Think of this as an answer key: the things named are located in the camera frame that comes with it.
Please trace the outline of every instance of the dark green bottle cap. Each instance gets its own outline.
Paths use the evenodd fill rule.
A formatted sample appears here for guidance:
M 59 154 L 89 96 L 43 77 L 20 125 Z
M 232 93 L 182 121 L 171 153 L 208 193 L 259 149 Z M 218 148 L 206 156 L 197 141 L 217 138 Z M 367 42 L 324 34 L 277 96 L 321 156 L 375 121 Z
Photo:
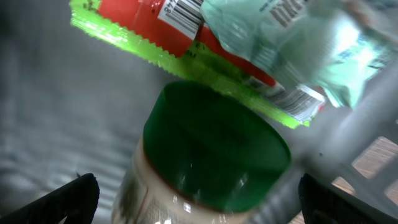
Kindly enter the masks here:
M 144 152 L 180 194 L 227 212 L 255 207 L 290 164 L 286 143 L 262 118 L 189 81 L 163 89 L 144 128 Z

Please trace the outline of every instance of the plastic container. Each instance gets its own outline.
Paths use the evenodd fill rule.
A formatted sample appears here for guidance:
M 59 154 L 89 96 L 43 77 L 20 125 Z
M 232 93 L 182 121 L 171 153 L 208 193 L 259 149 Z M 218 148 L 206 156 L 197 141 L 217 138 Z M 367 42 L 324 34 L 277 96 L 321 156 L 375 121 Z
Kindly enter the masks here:
M 195 82 L 167 85 L 113 212 L 117 223 L 244 223 L 290 164 L 277 132 Z

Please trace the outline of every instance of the black object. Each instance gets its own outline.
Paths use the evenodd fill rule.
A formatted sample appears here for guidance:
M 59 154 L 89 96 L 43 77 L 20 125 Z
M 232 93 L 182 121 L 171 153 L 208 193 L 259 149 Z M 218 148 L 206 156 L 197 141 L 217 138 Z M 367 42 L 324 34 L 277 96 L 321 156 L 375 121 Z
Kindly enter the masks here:
M 305 223 L 374 224 L 398 223 L 398 220 L 347 195 L 349 201 L 305 174 L 298 186 Z
M 90 224 L 100 197 L 93 174 L 85 174 L 0 219 L 0 224 Z

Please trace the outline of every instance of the container with green lid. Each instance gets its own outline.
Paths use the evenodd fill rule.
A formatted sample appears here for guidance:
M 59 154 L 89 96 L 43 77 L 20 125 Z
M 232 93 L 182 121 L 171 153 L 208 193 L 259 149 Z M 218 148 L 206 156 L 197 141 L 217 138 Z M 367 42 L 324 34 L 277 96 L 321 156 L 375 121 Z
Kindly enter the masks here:
M 175 212 L 187 211 L 187 204 L 195 212 L 247 213 L 290 164 L 286 143 L 262 118 L 236 100 L 189 81 L 163 89 L 144 127 L 138 150 L 140 147 L 141 157 L 135 162 L 144 161 L 152 171 L 144 172 L 135 165 L 135 172 L 141 172 L 137 176 L 156 175 L 157 182 L 143 180 L 144 185 L 159 188 L 163 182 L 173 195 L 170 204 L 175 204 Z M 181 208 L 176 198 L 184 201 Z

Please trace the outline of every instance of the green cap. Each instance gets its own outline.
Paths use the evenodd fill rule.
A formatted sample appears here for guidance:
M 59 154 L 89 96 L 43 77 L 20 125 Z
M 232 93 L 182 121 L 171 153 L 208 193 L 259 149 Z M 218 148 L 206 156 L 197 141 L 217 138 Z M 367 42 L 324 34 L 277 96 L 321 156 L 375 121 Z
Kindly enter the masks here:
M 255 207 L 290 164 L 284 140 L 236 100 L 201 84 L 167 85 L 144 128 L 144 152 L 166 183 L 206 207 Z

